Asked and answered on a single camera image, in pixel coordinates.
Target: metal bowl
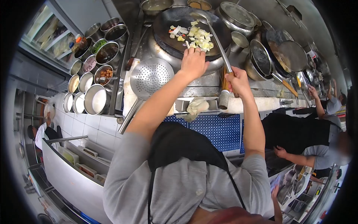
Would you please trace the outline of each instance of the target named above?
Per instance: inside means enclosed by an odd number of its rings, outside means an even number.
[[[72,93],[66,93],[65,98],[63,99],[63,104],[62,104],[63,111],[64,111],[65,113],[73,112],[72,105],[73,105],[73,96],[72,96]]]
[[[110,70],[112,70],[113,71],[113,68],[112,68],[112,66],[110,66],[110,65],[103,65],[103,66],[101,66],[97,71],[96,71],[96,73],[95,73],[95,76],[94,76],[94,78],[93,78],[93,81],[94,81],[94,83],[95,84],[99,84],[97,81],[96,81],[96,79],[97,78],[100,78],[101,77],[101,72],[102,71],[105,71],[105,70],[107,70],[107,69],[110,69]],[[107,82],[106,84],[104,84],[103,86],[106,86],[107,88],[112,88],[113,87],[113,83],[114,83],[114,80],[109,80],[109,82]]]
[[[116,42],[119,45],[119,48],[125,46],[128,39],[127,27],[124,24],[118,24],[109,29],[105,35],[106,41]]]
[[[93,44],[93,46],[92,46],[92,48],[91,48],[91,54],[96,54],[96,53],[97,53],[97,51],[98,51],[99,49],[98,49],[96,52],[94,52],[94,49],[96,49],[96,48],[98,47],[98,45],[100,44],[100,42],[102,42],[102,41],[105,41],[106,43],[108,43],[108,41],[106,41],[106,39],[104,39],[104,38],[99,39],[97,42],[95,42],[95,43]]]
[[[99,65],[110,65],[113,68],[118,67],[121,57],[119,45],[116,42],[108,42],[103,45],[96,54],[96,62]]]
[[[74,57],[84,62],[90,55],[91,49],[94,44],[92,38],[87,38],[88,46],[85,50],[79,50],[75,53]]]
[[[92,54],[91,56],[89,56],[89,57],[84,61],[83,65],[82,65],[82,71],[83,71],[83,73],[85,73],[85,72],[95,72],[95,71],[97,71],[97,69],[98,69],[98,67],[99,67],[99,66],[97,65],[97,63],[95,64],[95,66],[94,66],[91,70],[85,71],[85,68],[88,68],[88,67],[90,66],[90,64],[93,63],[93,62],[96,62],[96,55],[95,55],[95,54]]]
[[[111,95],[100,84],[91,86],[84,95],[84,110],[89,115],[107,114],[109,112],[110,103]]]
[[[231,51],[234,53],[241,53],[242,50],[249,47],[249,42],[244,35],[239,32],[231,32]]]
[[[115,25],[118,25],[120,23],[120,19],[117,17],[110,18],[109,20],[105,21],[105,23],[102,24],[100,30],[106,34],[106,32],[114,27]]]
[[[79,84],[79,75],[73,75],[68,82],[67,91],[69,93],[76,93],[78,91],[78,84]]]
[[[78,75],[83,75],[84,74],[84,72],[82,71],[82,61],[81,60],[76,60],[74,63],[73,63],[73,65],[72,65],[72,67],[71,67],[71,69],[70,69],[70,71],[69,71],[69,74],[71,75],[71,76],[73,76],[73,75],[76,75],[76,74],[78,74]]]
[[[92,79],[91,85],[93,84],[93,74],[91,72],[86,72],[85,74],[83,74],[83,76],[81,76],[81,78],[79,79],[79,84],[78,84],[78,90],[82,93],[85,93],[86,90],[86,83],[89,79]]]
[[[88,30],[84,33],[86,38],[91,37],[94,42],[98,41],[99,39],[104,37],[104,33],[100,30],[101,24],[95,23],[93,24]]]
[[[139,7],[145,15],[155,17],[159,13],[173,7],[173,5],[174,0],[145,0]]]
[[[72,104],[72,109],[73,109],[73,112],[75,114],[82,114],[83,112],[85,112],[84,108],[83,108],[83,111],[78,111],[77,109],[77,101],[78,100],[81,100],[82,99],[82,104],[83,104],[83,107],[84,107],[84,93],[82,92],[79,92],[76,94],[76,96],[73,98],[73,104]]]

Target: black apron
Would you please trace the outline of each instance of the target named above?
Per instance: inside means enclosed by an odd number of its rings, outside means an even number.
[[[310,146],[329,146],[331,124],[337,126],[324,119],[298,118],[286,114],[271,113],[262,120],[265,131],[265,147],[274,149],[275,146],[281,146],[288,153],[301,155]]]
[[[227,172],[235,188],[242,207],[239,190],[232,178],[224,155],[219,152],[204,135],[190,130],[177,122],[162,122],[155,131],[151,150],[148,157],[148,166],[151,178],[148,192],[148,224],[150,221],[150,203],[152,199],[155,170],[167,166],[185,157],[191,161],[205,161],[207,164],[217,166]]]

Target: wooden handle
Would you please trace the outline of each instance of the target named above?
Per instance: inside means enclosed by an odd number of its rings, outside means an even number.
[[[126,71],[129,71],[132,67],[132,64],[133,64],[133,60],[134,60],[134,57],[130,57],[130,59],[128,60],[128,63],[126,65]]]
[[[286,88],[289,89],[291,91],[291,93],[293,93],[293,95],[295,95],[295,97],[298,97],[298,93],[290,86],[290,84],[288,84],[288,82],[286,82],[285,80],[282,80],[282,85],[286,86]]]

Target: wok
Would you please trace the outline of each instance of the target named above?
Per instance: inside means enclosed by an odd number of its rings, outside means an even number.
[[[192,13],[200,14],[200,13],[205,13],[205,11],[201,9],[195,9],[192,7],[172,8],[159,14],[153,22],[153,33],[154,33],[155,41],[166,52],[179,59],[183,58],[183,53],[187,47],[183,46],[185,42],[177,41],[176,38],[171,39],[169,37],[168,30],[170,29],[171,25],[175,27],[181,26],[185,28],[190,28],[191,22],[196,20],[190,15]],[[214,14],[207,13],[207,15],[208,17],[210,17],[213,23],[212,27],[215,30],[218,39],[221,45],[223,46],[223,49],[226,51],[231,43],[230,29],[227,28],[224,22]],[[200,27],[206,32],[210,32],[208,25],[203,24],[201,22],[198,25],[196,25],[196,27]],[[189,43],[191,42],[189,36],[186,36],[185,40],[187,40]],[[215,41],[212,39],[211,42],[214,43],[214,48],[206,52],[206,58],[205,58],[206,61],[213,61],[221,57],[220,50],[216,45]]]

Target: strainer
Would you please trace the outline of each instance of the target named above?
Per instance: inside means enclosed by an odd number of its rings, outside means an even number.
[[[143,101],[173,77],[174,71],[171,65],[159,58],[143,60],[133,69],[130,83],[137,99],[118,130],[120,134],[124,133]]]

